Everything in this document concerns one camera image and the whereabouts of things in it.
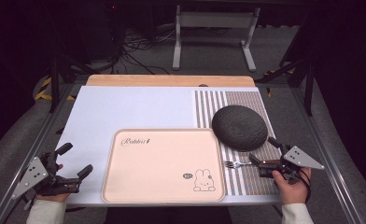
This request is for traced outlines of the aluminium frame rail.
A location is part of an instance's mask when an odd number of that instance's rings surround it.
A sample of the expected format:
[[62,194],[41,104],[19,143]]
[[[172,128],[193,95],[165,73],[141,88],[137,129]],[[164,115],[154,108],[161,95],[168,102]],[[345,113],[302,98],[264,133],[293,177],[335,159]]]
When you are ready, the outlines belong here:
[[343,208],[348,223],[365,224],[362,215],[359,213],[359,210],[354,204],[354,201],[348,190],[345,180],[340,172],[340,169],[338,168],[334,158],[330,153],[330,149],[324,144],[324,142],[321,139],[316,121],[314,120],[313,117],[308,115],[304,107],[303,97],[300,91],[296,88],[293,88],[290,91],[296,104],[298,105],[301,111],[306,126],[308,127],[310,133],[312,134],[317,155],[322,161],[322,164],[325,166],[325,171],[331,182],[331,186],[337,196],[340,205]]
[[0,224],[7,221],[17,205],[11,196],[20,182],[21,172],[32,158],[47,149],[46,142],[52,136],[51,129],[63,111],[74,84],[63,84],[60,102],[51,111],[52,101],[36,100],[7,132],[0,142]]

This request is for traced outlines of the black metal stand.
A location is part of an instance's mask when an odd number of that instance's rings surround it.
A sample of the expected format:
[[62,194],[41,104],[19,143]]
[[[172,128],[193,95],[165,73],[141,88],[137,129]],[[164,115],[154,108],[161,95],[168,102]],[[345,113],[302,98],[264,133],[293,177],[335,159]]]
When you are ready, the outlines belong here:
[[84,74],[97,74],[97,71],[89,66],[79,63],[72,57],[59,54],[56,55],[50,63],[50,77],[51,77],[51,107],[49,112],[53,113],[57,108],[62,96],[60,95],[59,77],[67,84],[73,83],[77,76],[73,70],[73,66],[77,67]]
[[268,71],[264,77],[256,79],[255,83],[268,83],[277,77],[291,72],[291,76],[288,78],[290,88],[299,88],[302,82],[305,81],[303,106],[307,115],[312,117],[312,96],[316,73],[315,62],[315,59],[309,59],[283,65],[276,71]]

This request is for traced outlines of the dark computer tower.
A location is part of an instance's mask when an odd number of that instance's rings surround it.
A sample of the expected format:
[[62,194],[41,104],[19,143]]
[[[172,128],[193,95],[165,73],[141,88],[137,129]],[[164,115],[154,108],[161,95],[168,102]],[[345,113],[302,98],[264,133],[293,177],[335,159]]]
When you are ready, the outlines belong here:
[[115,1],[90,2],[88,52],[92,60],[112,60],[119,55],[124,26]]

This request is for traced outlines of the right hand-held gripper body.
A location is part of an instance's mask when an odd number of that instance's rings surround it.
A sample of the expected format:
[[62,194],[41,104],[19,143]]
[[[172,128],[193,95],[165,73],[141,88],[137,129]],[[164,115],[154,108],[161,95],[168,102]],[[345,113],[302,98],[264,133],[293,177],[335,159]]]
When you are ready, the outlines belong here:
[[272,171],[278,171],[290,184],[297,183],[303,167],[324,170],[325,166],[313,159],[298,147],[286,149],[280,159],[261,161],[259,164],[260,177],[272,178]]

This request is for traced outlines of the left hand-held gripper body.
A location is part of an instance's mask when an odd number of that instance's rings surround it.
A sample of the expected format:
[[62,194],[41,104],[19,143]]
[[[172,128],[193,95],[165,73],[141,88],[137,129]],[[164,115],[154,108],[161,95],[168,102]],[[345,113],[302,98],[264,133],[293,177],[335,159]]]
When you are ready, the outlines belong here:
[[60,166],[56,162],[58,156],[59,153],[51,152],[34,157],[14,189],[11,198],[18,199],[31,189],[42,196],[78,193],[79,178],[65,178],[57,175],[60,170]]

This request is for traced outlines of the dark round textured plate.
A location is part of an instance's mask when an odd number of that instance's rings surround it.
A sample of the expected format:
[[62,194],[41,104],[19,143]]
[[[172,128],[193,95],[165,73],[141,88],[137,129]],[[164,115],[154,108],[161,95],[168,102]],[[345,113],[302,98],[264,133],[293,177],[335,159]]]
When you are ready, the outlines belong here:
[[253,151],[268,138],[264,119],[254,110],[242,105],[227,105],[212,118],[212,130],[217,139],[238,151]]

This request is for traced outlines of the person's left hand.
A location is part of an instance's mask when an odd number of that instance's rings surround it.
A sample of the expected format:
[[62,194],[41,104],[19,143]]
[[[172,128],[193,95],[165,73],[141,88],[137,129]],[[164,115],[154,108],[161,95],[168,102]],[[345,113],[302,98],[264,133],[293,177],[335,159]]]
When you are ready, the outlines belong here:
[[38,200],[43,200],[43,201],[52,201],[52,202],[58,202],[58,203],[64,203],[66,201],[66,199],[70,196],[69,193],[64,193],[64,194],[58,194],[58,195],[36,195],[36,198]]

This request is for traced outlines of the silver fork with brown handle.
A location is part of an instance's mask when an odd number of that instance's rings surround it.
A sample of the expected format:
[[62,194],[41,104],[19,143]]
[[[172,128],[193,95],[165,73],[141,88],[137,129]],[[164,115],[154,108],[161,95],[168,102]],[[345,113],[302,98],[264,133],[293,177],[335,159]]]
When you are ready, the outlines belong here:
[[275,164],[275,163],[279,163],[279,160],[269,160],[269,161],[260,161],[258,163],[253,163],[251,161],[249,162],[240,162],[240,161],[224,161],[223,165],[227,168],[230,169],[237,169],[243,166],[253,166],[253,165],[258,165],[258,164]]

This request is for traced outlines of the white table cover sheet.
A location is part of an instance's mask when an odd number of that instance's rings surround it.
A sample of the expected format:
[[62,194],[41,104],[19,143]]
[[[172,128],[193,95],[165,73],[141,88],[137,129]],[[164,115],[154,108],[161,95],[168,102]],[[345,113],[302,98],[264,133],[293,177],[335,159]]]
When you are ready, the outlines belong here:
[[[210,129],[196,126],[194,91],[258,91],[256,88],[207,87],[100,87],[80,89],[60,138],[72,149],[58,159],[60,174],[75,175],[91,164],[93,170],[83,181],[80,191],[68,203],[83,206],[195,206],[277,203],[275,195],[226,194],[219,202],[113,204],[103,200],[103,185],[114,136],[120,130],[133,129]],[[221,167],[224,161],[247,162],[248,155],[218,142]]]

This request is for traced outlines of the striped woven placemat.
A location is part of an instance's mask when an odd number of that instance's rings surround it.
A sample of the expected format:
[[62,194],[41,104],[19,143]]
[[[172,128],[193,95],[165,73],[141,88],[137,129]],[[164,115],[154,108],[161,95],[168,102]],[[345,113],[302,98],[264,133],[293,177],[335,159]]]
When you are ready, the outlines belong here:
[[[243,105],[257,112],[265,121],[268,136],[275,137],[259,91],[194,91],[196,126],[210,128],[214,114],[227,105]],[[277,188],[272,178],[260,177],[256,166],[227,168],[222,165],[226,183],[226,194],[275,195]]]

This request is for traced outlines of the person's right hand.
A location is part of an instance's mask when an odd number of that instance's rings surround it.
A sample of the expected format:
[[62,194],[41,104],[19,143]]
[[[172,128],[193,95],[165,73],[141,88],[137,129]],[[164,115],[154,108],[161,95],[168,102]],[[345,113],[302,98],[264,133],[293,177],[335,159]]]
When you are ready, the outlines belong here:
[[280,191],[282,204],[307,202],[311,174],[312,170],[310,168],[303,167],[300,172],[302,180],[290,184],[278,171],[272,171],[274,181]]

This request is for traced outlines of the pink tray with rabbit print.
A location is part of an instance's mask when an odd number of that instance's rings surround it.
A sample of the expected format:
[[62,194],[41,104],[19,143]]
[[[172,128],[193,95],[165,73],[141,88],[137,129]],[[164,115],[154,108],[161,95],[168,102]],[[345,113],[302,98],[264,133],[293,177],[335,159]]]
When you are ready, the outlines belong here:
[[224,196],[212,130],[126,129],[115,134],[103,185],[106,203],[210,203]]

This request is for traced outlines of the grey metal stand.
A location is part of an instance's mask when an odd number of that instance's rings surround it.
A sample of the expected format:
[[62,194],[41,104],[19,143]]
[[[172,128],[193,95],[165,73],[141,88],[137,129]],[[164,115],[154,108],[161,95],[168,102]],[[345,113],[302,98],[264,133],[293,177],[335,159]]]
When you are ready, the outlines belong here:
[[176,7],[176,42],[174,48],[174,56],[172,68],[178,70],[180,68],[180,57],[182,50],[181,28],[235,28],[247,29],[247,38],[240,42],[240,46],[244,53],[246,64],[250,72],[255,72],[255,65],[250,43],[254,35],[260,9],[255,8],[252,12],[191,12],[183,11],[182,6]]

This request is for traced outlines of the yellow black floor tape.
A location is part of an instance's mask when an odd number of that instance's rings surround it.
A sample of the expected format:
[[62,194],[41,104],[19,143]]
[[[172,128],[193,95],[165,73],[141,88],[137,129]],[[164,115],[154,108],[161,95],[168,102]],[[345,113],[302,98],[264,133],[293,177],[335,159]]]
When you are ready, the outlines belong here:
[[51,100],[52,99],[52,95],[51,94],[46,94],[46,90],[48,88],[48,86],[51,83],[51,77],[47,77],[45,79],[45,81],[43,82],[43,84],[41,85],[38,93],[35,95],[35,99],[39,100],[39,99],[44,99],[44,100]]

